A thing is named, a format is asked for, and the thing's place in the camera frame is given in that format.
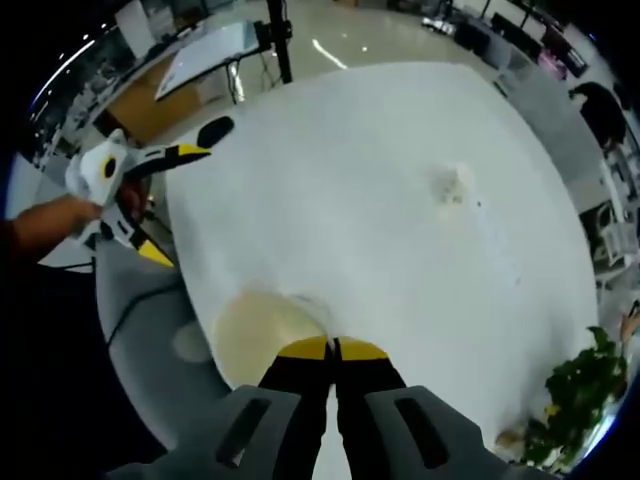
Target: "ceiling light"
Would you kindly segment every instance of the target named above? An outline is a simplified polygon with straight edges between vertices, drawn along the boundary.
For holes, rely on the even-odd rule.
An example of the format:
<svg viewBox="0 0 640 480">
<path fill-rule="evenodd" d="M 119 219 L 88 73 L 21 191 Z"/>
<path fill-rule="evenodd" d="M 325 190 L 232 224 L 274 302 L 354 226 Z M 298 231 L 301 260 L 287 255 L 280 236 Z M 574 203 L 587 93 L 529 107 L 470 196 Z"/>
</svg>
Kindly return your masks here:
<svg viewBox="0 0 640 480">
<path fill-rule="evenodd" d="M 51 78 L 49 78 L 49 80 L 47 80 L 47 82 L 43 85 L 43 87 L 40 89 L 40 91 L 38 92 L 38 94 L 35 96 L 35 98 L 33 99 L 33 102 L 31 102 L 31 106 L 33 107 L 33 105 L 38 101 L 38 98 L 40 98 L 40 95 L 43 94 L 43 92 L 47 89 L 47 87 L 49 85 L 51 85 L 51 82 L 53 82 L 56 77 L 58 75 L 60 75 L 60 73 L 67 68 L 71 62 L 73 62 L 76 58 L 78 58 L 80 55 L 82 55 L 89 47 L 91 47 L 91 45 L 93 45 L 94 43 L 96 43 L 95 40 L 91 40 L 89 43 L 87 43 L 84 47 L 82 47 L 80 50 L 78 50 L 76 53 L 74 53 L 73 55 L 71 55 L 71 57 L 64 62 L 60 68 L 58 68 L 58 70 L 55 71 L 55 73 L 53 75 L 51 75 Z"/>
<path fill-rule="evenodd" d="M 320 42 L 318 42 L 315 38 L 311 40 L 311 43 L 313 44 L 313 48 L 315 48 L 318 52 L 320 52 L 326 58 L 331 60 L 338 68 L 341 68 L 343 70 L 346 70 L 347 68 L 349 68 L 344 63 L 342 63 L 339 59 L 337 59 L 336 57 L 331 55 L 329 52 L 327 52 L 324 48 L 322 48 L 322 45 L 320 45 Z"/>
</svg>

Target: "plant leaf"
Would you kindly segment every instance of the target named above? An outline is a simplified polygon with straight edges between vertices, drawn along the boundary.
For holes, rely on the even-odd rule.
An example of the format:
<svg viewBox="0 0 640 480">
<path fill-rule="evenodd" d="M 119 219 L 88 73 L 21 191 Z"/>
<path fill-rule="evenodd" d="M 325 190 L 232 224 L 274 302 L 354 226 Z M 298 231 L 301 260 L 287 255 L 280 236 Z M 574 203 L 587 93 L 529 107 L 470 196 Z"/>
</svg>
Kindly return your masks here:
<svg viewBox="0 0 640 480">
<path fill-rule="evenodd" d="M 606 350 L 607 344 L 610 342 L 607 332 L 602 327 L 589 327 L 588 330 L 593 333 L 598 350 Z"/>
</svg>

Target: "beige stain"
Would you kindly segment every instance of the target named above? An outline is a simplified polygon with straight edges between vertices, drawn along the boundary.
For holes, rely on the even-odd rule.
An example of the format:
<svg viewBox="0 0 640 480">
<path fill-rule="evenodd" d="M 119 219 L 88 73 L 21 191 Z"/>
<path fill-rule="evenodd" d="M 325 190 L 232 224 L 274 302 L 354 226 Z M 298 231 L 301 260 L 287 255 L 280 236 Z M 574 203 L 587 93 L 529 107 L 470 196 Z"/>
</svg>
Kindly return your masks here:
<svg viewBox="0 0 640 480">
<path fill-rule="evenodd" d="M 247 291 L 213 322 L 214 358 L 231 387 L 258 385 L 278 352 L 324 331 L 304 308 L 284 296 Z"/>
</svg>

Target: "white round table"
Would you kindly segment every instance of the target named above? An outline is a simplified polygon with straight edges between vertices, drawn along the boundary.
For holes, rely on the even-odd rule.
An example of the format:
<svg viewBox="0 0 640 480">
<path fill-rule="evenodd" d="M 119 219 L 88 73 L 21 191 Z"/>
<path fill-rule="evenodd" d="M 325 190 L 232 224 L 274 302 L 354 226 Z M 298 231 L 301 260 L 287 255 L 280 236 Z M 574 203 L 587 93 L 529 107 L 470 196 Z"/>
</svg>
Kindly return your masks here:
<svg viewBox="0 0 640 480">
<path fill-rule="evenodd" d="M 577 213 L 529 127 L 469 68 L 339 71 L 226 114 L 235 130 L 167 180 L 205 335 L 244 289 L 316 298 L 332 333 L 386 350 L 488 446 L 590 341 L 595 280 Z M 443 204 L 455 166 L 463 202 Z"/>
</svg>

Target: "black cable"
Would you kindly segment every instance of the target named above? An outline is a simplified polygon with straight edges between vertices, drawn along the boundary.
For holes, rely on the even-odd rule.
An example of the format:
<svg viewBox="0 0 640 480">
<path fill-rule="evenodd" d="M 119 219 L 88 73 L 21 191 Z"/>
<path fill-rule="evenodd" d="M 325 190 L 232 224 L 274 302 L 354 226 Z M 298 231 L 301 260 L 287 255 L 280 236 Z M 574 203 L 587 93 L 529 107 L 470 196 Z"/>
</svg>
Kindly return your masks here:
<svg viewBox="0 0 640 480">
<path fill-rule="evenodd" d="M 142 293 L 140 295 L 138 295 L 137 297 L 133 297 L 133 299 L 131 299 L 131 301 L 127 304 L 127 306 L 125 307 L 124 311 L 122 312 L 122 314 L 120 315 L 120 318 L 118 318 L 118 321 L 116 322 L 116 326 L 113 327 L 113 330 L 111 331 L 111 334 L 109 335 L 109 338 L 107 339 L 107 350 L 111 348 L 111 344 L 113 344 L 113 340 L 116 338 L 116 335 L 118 334 L 118 332 L 122 329 L 122 327 L 124 326 L 125 321 L 127 320 L 127 318 L 129 318 L 129 315 L 131 315 L 131 312 L 133 311 L 133 309 L 143 300 L 148 300 L 149 298 L 158 296 L 158 295 L 162 295 L 163 293 L 168 293 L 171 292 L 172 290 L 177 290 L 179 288 L 181 288 L 183 286 L 182 282 L 179 283 L 172 283 L 171 285 L 167 285 L 164 287 L 160 287 L 160 288 L 156 288 L 155 290 L 150 290 L 148 292 Z"/>
<path fill-rule="evenodd" d="M 262 75 L 260 76 L 260 86 L 262 87 L 262 91 L 264 92 L 264 75 L 265 74 L 269 77 L 269 81 L 271 82 L 271 88 L 274 88 L 276 86 L 276 82 L 273 80 L 273 75 L 271 75 L 271 71 L 269 70 L 269 62 L 264 59 L 264 56 L 262 55 L 262 53 L 260 53 L 260 60 L 262 60 Z"/>
<path fill-rule="evenodd" d="M 156 222 L 165 232 L 173 235 L 171 229 L 151 210 L 147 210 L 144 212 L 144 218 L 147 220 L 151 220 L 152 222 Z"/>
<path fill-rule="evenodd" d="M 74 265 L 63 265 L 62 267 L 51 267 L 51 268 L 55 270 L 69 270 L 71 268 L 79 268 L 79 267 L 93 267 L 93 262 L 76 263 Z"/>
</svg>

